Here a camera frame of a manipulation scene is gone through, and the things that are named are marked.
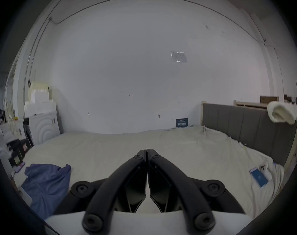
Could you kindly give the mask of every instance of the smartphone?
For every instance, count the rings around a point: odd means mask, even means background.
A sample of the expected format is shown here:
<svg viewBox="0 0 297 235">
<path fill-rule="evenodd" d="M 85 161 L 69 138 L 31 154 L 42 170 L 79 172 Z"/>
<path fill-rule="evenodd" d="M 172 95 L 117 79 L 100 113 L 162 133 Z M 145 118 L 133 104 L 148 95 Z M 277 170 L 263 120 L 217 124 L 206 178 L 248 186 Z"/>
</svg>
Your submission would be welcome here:
<svg viewBox="0 0 297 235">
<path fill-rule="evenodd" d="M 263 187 L 268 183 L 268 179 L 265 178 L 264 174 L 262 174 L 258 168 L 255 167 L 254 169 L 250 170 L 250 174 L 252 174 L 253 178 L 255 178 L 260 187 Z"/>
</svg>

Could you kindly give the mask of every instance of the white bed sheet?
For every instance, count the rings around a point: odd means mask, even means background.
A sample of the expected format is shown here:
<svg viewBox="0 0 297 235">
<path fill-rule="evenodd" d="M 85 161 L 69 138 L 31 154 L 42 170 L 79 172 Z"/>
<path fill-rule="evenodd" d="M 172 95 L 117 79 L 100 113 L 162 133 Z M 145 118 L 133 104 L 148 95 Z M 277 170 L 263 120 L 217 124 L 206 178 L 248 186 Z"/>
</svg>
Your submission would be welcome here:
<svg viewBox="0 0 297 235">
<path fill-rule="evenodd" d="M 220 180 L 252 218 L 272 202 L 283 180 L 284 169 L 273 163 L 272 158 L 203 126 L 119 135 L 70 132 L 33 147 L 24 161 L 25 167 L 69 164 L 71 187 L 77 181 L 107 178 L 138 151 L 147 148 L 174 163 L 188 177 Z M 272 180 L 260 188 L 249 170 L 264 162 L 268 162 Z M 17 185 L 26 178 L 25 167 L 14 176 Z M 138 212 L 159 212 L 149 198 L 149 189 Z"/>
</svg>

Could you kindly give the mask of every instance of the white towel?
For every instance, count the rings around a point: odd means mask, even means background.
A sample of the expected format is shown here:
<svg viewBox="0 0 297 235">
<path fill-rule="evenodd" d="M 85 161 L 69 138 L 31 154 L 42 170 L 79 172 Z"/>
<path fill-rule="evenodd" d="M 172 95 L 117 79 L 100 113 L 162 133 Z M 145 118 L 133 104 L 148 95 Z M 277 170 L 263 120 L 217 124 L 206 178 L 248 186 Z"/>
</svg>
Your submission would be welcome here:
<svg viewBox="0 0 297 235">
<path fill-rule="evenodd" d="M 267 105 L 269 118 L 272 122 L 288 122 L 294 124 L 297 119 L 297 104 L 272 101 Z"/>
</svg>

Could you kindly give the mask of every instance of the blue cloth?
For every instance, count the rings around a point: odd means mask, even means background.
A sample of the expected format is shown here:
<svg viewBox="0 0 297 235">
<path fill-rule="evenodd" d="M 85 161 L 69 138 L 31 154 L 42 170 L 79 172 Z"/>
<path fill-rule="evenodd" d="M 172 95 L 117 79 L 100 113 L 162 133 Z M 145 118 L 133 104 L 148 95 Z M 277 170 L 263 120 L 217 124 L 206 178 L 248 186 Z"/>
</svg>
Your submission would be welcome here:
<svg viewBox="0 0 297 235">
<path fill-rule="evenodd" d="M 32 198 L 30 208 L 43 220 L 50 217 L 67 195 L 71 166 L 60 168 L 52 164 L 31 164 L 22 188 Z"/>
</svg>

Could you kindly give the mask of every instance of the bed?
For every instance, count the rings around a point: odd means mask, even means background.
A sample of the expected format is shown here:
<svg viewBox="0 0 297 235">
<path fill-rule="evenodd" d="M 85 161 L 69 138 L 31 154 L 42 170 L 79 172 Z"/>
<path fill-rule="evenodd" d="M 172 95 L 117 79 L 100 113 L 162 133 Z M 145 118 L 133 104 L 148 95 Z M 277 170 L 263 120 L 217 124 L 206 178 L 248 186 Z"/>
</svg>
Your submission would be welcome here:
<svg viewBox="0 0 297 235">
<path fill-rule="evenodd" d="M 33 147 L 24 161 L 26 166 L 69 164 L 71 187 L 81 180 L 107 178 L 138 151 L 151 148 L 189 177 L 223 182 L 245 213 L 255 218 L 279 192 L 297 132 L 297 123 L 274 124 L 264 113 L 260 109 L 204 103 L 201 126 L 125 134 L 69 132 Z M 264 162 L 273 179 L 260 188 L 249 170 Z M 17 185 L 26 178 L 25 167 L 14 176 Z M 137 212 L 160 211 L 146 198 Z"/>
</svg>

